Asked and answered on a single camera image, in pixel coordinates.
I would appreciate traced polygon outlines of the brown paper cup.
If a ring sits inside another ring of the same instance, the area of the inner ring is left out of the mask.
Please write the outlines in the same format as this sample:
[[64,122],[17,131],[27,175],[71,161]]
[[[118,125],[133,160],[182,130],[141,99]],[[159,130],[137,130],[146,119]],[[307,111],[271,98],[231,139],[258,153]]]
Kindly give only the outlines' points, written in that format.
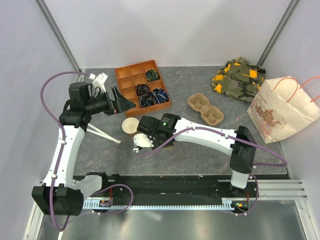
[[163,149],[166,149],[166,150],[167,150],[167,149],[170,149],[170,148],[172,148],[172,147],[173,147],[173,145],[171,145],[171,146],[164,146]]
[[131,138],[137,134],[139,120],[135,117],[128,117],[122,122],[122,130]]

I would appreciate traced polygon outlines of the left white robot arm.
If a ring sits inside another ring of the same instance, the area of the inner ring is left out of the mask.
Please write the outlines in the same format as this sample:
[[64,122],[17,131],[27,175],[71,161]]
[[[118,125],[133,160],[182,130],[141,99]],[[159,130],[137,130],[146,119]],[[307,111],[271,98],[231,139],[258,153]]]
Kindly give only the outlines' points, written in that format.
[[108,93],[91,96],[92,85],[85,82],[69,86],[69,100],[59,116],[59,135],[50,169],[41,186],[32,189],[31,196],[45,215],[78,216],[84,201],[97,194],[106,196],[110,191],[108,177],[104,172],[90,172],[84,179],[74,183],[74,167],[80,144],[85,136],[92,115],[119,114],[136,107],[113,86],[114,99]]

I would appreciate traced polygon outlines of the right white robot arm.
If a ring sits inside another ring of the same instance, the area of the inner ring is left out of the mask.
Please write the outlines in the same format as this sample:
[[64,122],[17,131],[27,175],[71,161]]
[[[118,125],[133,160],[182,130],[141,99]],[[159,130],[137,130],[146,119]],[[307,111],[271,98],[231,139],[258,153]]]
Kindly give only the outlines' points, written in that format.
[[165,113],[161,119],[144,115],[137,131],[139,133],[133,137],[134,153],[143,148],[151,148],[155,153],[161,148],[172,147],[177,141],[209,147],[230,156],[232,173],[229,191],[235,197],[247,191],[257,149],[256,141],[247,127],[215,128]]

